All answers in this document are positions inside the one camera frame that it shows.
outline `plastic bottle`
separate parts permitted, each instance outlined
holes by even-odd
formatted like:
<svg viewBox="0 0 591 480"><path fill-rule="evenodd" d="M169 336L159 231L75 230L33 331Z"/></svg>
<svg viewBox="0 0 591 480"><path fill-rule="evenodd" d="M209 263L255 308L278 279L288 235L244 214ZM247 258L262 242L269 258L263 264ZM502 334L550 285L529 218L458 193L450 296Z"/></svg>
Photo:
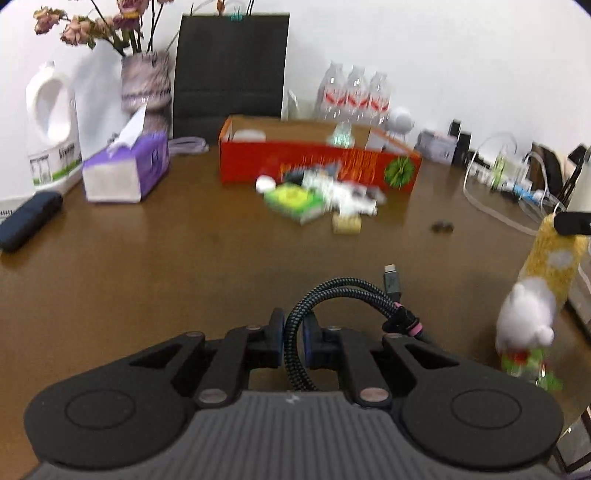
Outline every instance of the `plastic bottle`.
<svg viewBox="0 0 591 480"><path fill-rule="evenodd" d="M27 154L37 190L65 194L82 178L74 91L53 62L41 66L26 90Z"/></svg>
<svg viewBox="0 0 591 480"><path fill-rule="evenodd" d="M381 127L388 119L390 109L390 85L386 74L376 72L369 82L369 123L375 127Z"/></svg>
<svg viewBox="0 0 591 480"><path fill-rule="evenodd" d="M346 113L351 124L367 123L369 105L369 89L363 76L365 68L354 66L347 78Z"/></svg>
<svg viewBox="0 0 591 480"><path fill-rule="evenodd" d="M316 118L320 120L338 121L341 109L345 105L346 89L343 64L330 62L324 78L318 88L316 98Z"/></svg>

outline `screw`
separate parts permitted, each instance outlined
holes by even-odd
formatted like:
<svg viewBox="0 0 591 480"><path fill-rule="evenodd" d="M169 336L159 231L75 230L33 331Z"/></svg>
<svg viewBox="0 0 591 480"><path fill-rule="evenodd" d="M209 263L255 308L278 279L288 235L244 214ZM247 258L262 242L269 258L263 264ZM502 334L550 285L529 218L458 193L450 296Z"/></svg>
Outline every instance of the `screw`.
<svg viewBox="0 0 591 480"><path fill-rule="evenodd" d="M390 394L383 388L364 388L359 394L361 400L367 403L379 403L388 399Z"/></svg>
<svg viewBox="0 0 591 480"><path fill-rule="evenodd" d="M208 388L199 394L199 401L203 403L222 403L228 395L219 388Z"/></svg>

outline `white paper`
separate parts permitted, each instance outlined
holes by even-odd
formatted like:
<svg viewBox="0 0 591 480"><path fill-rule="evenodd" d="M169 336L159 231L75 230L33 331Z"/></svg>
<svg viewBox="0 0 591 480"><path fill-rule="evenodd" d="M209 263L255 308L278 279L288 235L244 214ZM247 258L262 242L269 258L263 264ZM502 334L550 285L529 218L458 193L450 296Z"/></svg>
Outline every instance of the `white paper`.
<svg viewBox="0 0 591 480"><path fill-rule="evenodd" d="M112 156L120 147L131 148L144 130L144 118L146 116L146 103L142 108L134 113L131 120L127 122L117 139L107 147L107 153Z"/></svg>

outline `small yellow box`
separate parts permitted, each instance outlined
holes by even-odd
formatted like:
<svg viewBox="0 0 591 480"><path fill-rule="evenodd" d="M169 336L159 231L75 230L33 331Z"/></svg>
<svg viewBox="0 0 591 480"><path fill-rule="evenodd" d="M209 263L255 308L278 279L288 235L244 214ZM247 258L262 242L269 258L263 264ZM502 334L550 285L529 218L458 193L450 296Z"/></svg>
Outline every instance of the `small yellow box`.
<svg viewBox="0 0 591 480"><path fill-rule="evenodd" d="M343 234L355 234L361 231L361 217L359 215L340 216L333 214L333 232Z"/></svg>

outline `dried flower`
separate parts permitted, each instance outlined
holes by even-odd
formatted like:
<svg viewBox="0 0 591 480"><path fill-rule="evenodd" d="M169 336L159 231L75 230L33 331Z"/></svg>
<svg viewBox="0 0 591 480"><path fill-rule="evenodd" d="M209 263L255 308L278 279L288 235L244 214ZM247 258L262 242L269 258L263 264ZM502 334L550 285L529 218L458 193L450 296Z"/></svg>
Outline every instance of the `dried flower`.
<svg viewBox="0 0 591 480"><path fill-rule="evenodd" d="M99 35L103 37L108 37L111 35L111 31L116 30L115 23L113 22L113 17L105 17L103 20L101 17L95 20L95 31Z"/></svg>
<svg viewBox="0 0 591 480"><path fill-rule="evenodd" d="M125 18L141 17L149 4L150 0L117 0L119 11Z"/></svg>
<svg viewBox="0 0 591 480"><path fill-rule="evenodd" d="M91 27L92 24L87 18L81 19L80 17L74 16L61 34L61 40L68 45L74 46L87 44L90 38Z"/></svg>
<svg viewBox="0 0 591 480"><path fill-rule="evenodd" d="M66 16L63 10L51 9L43 7L33 13L33 18L37 20L35 25L35 33L43 35L49 32L54 25L57 25L62 18Z"/></svg>
<svg viewBox="0 0 591 480"><path fill-rule="evenodd" d="M113 17L113 27L116 30L137 30L139 31L139 17L126 18L122 14Z"/></svg>

